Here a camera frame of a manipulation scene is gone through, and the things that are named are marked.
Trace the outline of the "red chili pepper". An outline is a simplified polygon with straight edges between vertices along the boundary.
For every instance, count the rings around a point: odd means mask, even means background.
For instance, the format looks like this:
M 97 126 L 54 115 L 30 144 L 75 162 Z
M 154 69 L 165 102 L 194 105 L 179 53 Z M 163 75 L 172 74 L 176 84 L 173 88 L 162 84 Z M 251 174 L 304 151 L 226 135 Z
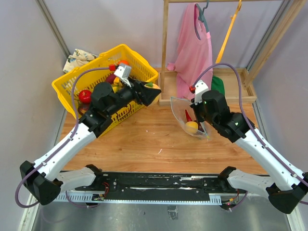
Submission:
M 187 122 L 191 122 L 192 121 L 192 118 L 190 117 L 190 115 L 189 115 L 187 110 L 185 110 L 185 116 L 186 116 Z

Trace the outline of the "yellow lemon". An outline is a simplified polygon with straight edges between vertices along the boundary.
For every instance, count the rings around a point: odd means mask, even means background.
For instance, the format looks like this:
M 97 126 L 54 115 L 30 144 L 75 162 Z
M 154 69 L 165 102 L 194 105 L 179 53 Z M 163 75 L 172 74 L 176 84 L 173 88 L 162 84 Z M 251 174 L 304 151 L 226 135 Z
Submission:
M 190 134 L 196 134 L 198 132 L 198 123 L 194 121 L 189 121 L 185 124 L 185 131 Z

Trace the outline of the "clear zip top bag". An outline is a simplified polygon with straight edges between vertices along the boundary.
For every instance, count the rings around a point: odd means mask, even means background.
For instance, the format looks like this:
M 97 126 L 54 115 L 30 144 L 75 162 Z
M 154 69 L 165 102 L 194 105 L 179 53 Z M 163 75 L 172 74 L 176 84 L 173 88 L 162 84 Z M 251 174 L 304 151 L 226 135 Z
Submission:
M 180 127 L 188 134 L 198 139 L 209 140 L 209 130 L 205 122 L 198 122 L 191 102 L 188 99 L 177 97 L 170 98 L 170 106 L 173 116 Z

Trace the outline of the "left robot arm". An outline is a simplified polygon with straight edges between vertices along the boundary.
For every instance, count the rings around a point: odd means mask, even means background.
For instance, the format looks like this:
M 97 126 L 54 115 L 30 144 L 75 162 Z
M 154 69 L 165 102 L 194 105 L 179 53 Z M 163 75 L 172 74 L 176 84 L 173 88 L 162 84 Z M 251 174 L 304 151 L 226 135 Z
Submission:
M 85 146 L 100 137 L 112 124 L 112 115 L 135 102 L 151 105 L 161 93 L 155 85 L 134 80 L 117 92 L 108 82 L 94 87 L 89 109 L 77 121 L 72 131 L 48 153 L 34 163 L 20 166 L 22 184 L 41 205 L 51 203 L 60 193 L 88 186 L 96 191 L 103 185 L 98 168 L 90 165 L 80 170 L 62 172 L 63 167 Z

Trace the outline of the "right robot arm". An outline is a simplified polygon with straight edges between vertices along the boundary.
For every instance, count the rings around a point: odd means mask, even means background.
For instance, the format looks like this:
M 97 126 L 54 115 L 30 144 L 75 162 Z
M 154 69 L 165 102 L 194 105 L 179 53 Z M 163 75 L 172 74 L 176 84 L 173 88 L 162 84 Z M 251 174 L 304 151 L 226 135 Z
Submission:
M 244 113 L 231 112 L 225 96 L 217 90 L 196 92 L 191 108 L 198 122 L 207 122 L 268 173 L 262 177 L 227 167 L 218 176 L 219 189 L 226 193 L 232 189 L 255 193 L 268 198 L 279 211 L 291 214 L 308 192 L 308 174 L 275 150 Z

